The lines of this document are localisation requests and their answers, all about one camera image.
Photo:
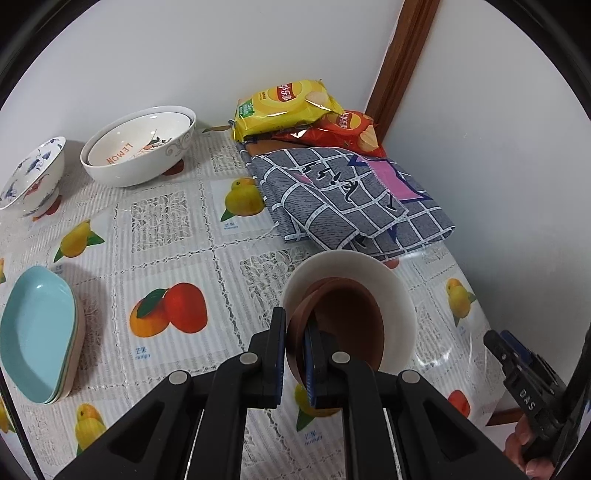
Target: potato chip bag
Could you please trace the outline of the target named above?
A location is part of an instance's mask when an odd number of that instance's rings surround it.
[[[286,83],[240,100],[234,117],[234,139],[311,124],[327,113],[343,113],[319,80]]]
[[[375,135],[374,120],[361,112],[329,113],[313,125],[274,133],[272,138],[312,147],[340,147],[361,155],[386,157]]]

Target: stacked bowls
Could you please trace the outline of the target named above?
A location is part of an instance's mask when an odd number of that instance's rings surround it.
[[[33,403],[67,397],[85,331],[84,308],[69,285],[44,267],[31,267],[18,278],[2,315],[4,369]]]
[[[196,116],[182,106],[131,113],[97,132],[82,148],[88,175],[110,187],[129,187],[163,174],[183,158]]]

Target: gray checkered cloth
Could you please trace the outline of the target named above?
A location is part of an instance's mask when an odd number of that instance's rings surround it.
[[[414,179],[388,159],[341,148],[294,148],[242,159],[286,241],[311,238],[322,248],[352,249],[379,260],[443,240],[455,226]],[[411,193],[399,199],[370,168],[387,162]]]

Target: wooden door frame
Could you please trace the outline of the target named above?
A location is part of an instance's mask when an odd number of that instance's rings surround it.
[[[392,43],[365,110],[384,140],[431,30],[440,0],[404,0]]]

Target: human hand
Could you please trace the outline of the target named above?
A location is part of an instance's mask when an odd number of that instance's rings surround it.
[[[554,465],[547,458],[534,458],[525,464],[521,454],[521,447],[534,437],[527,417],[523,415],[515,426],[515,433],[511,433],[505,442],[505,455],[509,457],[526,475],[534,480],[549,480],[554,473]]]

